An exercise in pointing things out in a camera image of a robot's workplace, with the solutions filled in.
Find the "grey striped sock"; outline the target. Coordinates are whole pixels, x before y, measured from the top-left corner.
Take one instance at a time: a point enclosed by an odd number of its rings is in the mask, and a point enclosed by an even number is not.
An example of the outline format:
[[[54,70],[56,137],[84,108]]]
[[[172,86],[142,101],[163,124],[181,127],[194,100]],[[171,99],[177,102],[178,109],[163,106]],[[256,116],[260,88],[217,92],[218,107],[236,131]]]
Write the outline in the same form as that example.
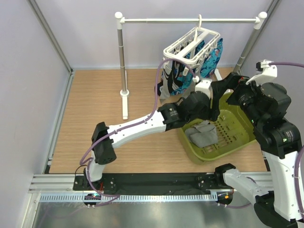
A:
[[[201,136],[201,132],[196,128],[188,128],[184,133],[189,139]]]
[[[164,63],[163,71],[162,71],[162,86],[160,87],[160,103],[164,103],[164,101],[171,96],[171,92],[173,91],[173,61],[169,61]]]
[[[196,128],[201,132],[200,137],[189,139],[189,141],[197,147],[204,148],[218,143],[217,130],[214,124],[211,124],[209,121],[203,121],[193,128]]]

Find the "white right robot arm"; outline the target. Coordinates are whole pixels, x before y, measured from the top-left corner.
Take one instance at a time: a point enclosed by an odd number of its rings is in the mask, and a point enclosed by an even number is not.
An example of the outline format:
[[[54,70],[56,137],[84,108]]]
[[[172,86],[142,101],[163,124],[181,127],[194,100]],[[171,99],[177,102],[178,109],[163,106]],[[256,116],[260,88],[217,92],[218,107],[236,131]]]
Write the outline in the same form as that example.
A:
[[[253,125],[253,134],[270,168],[273,189],[267,190],[228,163],[215,169],[214,183],[230,186],[254,207],[260,221],[272,228],[300,228],[304,225],[303,189],[300,186],[300,155],[303,153],[298,128],[286,118],[291,98],[276,83],[259,84],[246,76],[230,73],[212,82],[213,107],[227,90],[227,104],[237,105]]]

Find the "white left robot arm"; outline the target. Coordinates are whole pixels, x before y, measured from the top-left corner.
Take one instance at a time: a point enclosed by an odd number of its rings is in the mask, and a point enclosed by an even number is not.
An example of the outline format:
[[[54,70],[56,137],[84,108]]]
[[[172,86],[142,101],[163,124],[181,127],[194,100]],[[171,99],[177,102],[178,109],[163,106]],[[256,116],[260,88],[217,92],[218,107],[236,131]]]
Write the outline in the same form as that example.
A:
[[[92,136],[92,145],[87,151],[91,157],[84,156],[80,161],[81,165],[86,165],[84,185],[90,190],[99,188],[105,166],[116,159],[116,148],[152,133],[182,128],[196,119],[202,122],[185,130],[187,140],[198,148],[218,143],[216,127],[211,122],[219,116],[219,101],[225,91],[217,82],[208,84],[202,81],[188,95],[180,97],[176,102],[154,107],[147,116],[121,125],[98,123]]]

